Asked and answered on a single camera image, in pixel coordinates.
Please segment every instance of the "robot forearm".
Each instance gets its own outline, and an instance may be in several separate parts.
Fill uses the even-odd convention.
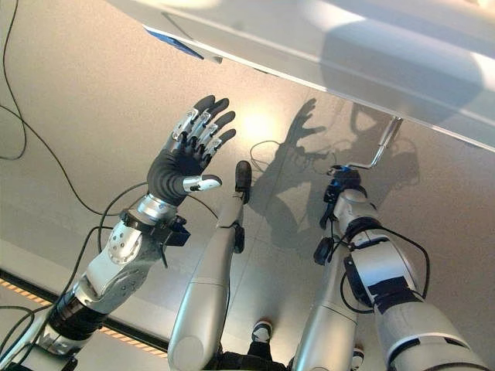
[[[350,246],[346,275],[356,299],[374,309],[387,367],[488,370],[447,317],[417,292],[414,272],[388,233],[382,233],[364,189],[343,190],[333,215]]]

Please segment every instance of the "robot finger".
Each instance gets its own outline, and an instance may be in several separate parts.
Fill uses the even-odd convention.
[[[227,108],[229,105],[229,100],[227,98],[220,99],[218,102],[210,105],[203,113],[194,121],[191,131],[189,133],[189,138],[187,145],[196,147],[198,138],[201,136],[208,123],[221,111]]]
[[[220,137],[214,138],[203,152],[203,162],[207,165],[211,158],[215,156],[220,147],[236,135],[235,129],[225,131]]]
[[[214,105],[214,103],[215,96],[209,95],[194,104],[194,107],[188,110],[173,128],[172,139],[175,141],[184,141],[186,139],[186,135],[184,135],[184,133],[189,134],[191,132],[193,121],[196,117],[198,117],[200,112],[203,112],[208,107]]]
[[[203,151],[208,146],[213,136],[226,124],[232,122],[233,119],[235,119],[235,112],[231,111],[221,116],[214,123],[208,124],[197,140],[196,150]]]

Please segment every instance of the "person's leg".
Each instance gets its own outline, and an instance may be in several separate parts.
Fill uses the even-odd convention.
[[[270,338],[273,326],[265,319],[256,322],[251,334],[252,343],[247,352],[250,356],[258,356],[267,361],[272,361],[270,353]]]

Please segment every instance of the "white sneaker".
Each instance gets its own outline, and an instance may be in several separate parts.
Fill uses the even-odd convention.
[[[266,320],[260,320],[254,324],[251,339],[253,342],[270,342],[273,326]]]
[[[350,364],[351,371],[356,371],[360,368],[364,361],[364,351],[360,348],[354,348],[353,360]]]

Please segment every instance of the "black pants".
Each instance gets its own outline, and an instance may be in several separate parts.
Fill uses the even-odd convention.
[[[267,342],[252,342],[247,353],[249,356],[257,356],[267,361],[272,361],[270,344]]]
[[[206,369],[250,369],[256,371],[287,371],[287,368],[271,359],[270,345],[252,342],[247,355],[225,352],[218,355]]]

